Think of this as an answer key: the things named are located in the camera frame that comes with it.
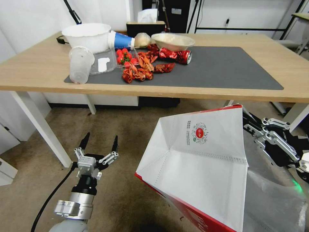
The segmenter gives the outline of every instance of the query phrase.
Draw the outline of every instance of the red crushed can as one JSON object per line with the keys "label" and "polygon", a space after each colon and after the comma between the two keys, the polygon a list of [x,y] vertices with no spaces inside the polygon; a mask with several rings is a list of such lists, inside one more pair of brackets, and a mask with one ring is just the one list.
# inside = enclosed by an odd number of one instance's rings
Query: red crushed can
{"label": "red crushed can", "polygon": [[181,64],[189,64],[192,59],[192,53],[189,50],[172,52],[166,48],[161,48],[159,56],[161,59],[170,58]]}

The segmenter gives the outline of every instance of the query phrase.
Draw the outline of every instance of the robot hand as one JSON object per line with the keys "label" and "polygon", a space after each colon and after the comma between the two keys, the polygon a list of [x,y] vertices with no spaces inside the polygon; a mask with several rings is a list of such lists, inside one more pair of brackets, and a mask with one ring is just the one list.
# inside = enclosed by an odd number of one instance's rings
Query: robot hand
{"label": "robot hand", "polygon": [[288,122],[277,119],[262,120],[243,107],[243,128],[267,155],[273,165],[294,168],[297,174],[309,183],[308,136],[293,136]]}

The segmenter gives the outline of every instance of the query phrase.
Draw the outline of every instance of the white paper bag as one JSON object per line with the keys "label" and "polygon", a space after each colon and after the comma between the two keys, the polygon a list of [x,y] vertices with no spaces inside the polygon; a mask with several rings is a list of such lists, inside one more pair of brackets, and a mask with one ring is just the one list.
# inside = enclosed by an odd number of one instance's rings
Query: white paper bag
{"label": "white paper bag", "polygon": [[242,231],[247,160],[242,106],[160,118],[136,176],[201,231]]}

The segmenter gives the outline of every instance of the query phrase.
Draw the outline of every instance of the brown carpet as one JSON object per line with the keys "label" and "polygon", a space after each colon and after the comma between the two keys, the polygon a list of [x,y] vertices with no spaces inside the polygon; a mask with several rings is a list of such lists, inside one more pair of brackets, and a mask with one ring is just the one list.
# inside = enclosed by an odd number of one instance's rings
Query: brown carpet
{"label": "brown carpet", "polygon": [[[240,102],[258,117],[276,117],[268,102]],[[119,159],[103,171],[88,222],[89,231],[199,231],[178,210],[134,177],[135,170],[160,117],[222,107],[224,101],[182,99],[176,108],[144,107],[141,110],[54,108],[47,122],[72,160],[74,147],[90,132],[86,152],[108,154],[115,135]],[[42,204],[69,171],[63,168],[38,132],[1,155],[18,169],[14,182],[0,187],[0,231],[30,231]],[[49,231],[62,221],[53,213],[59,199],[68,200],[78,182],[73,172],[46,207],[36,231]]]}

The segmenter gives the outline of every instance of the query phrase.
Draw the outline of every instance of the gray desk mat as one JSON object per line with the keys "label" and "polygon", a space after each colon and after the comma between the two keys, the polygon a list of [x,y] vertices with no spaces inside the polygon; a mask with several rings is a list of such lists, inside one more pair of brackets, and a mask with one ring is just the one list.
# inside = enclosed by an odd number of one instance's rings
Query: gray desk mat
{"label": "gray desk mat", "polygon": [[[240,47],[191,47],[190,64],[176,64],[170,73],[130,85],[282,90],[283,87]],[[169,63],[157,60],[153,65]],[[91,84],[123,84],[123,69],[90,75]],[[71,82],[67,77],[64,82]]]}

